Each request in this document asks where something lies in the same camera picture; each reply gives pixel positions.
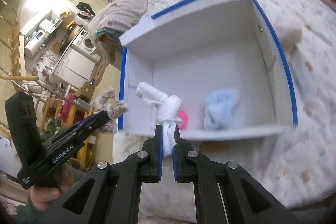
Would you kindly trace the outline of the person's left hand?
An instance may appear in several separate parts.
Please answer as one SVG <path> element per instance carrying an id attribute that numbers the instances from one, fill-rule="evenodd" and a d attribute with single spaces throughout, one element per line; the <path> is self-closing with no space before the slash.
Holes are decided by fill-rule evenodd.
<path id="1" fill-rule="evenodd" d="M 66 165 L 62 168 L 62 182 L 58 188 L 48 188 L 40 186 L 32 186 L 30 189 L 30 200 L 40 211 L 47 210 L 52 203 L 60 198 L 75 183 L 73 174 Z"/>

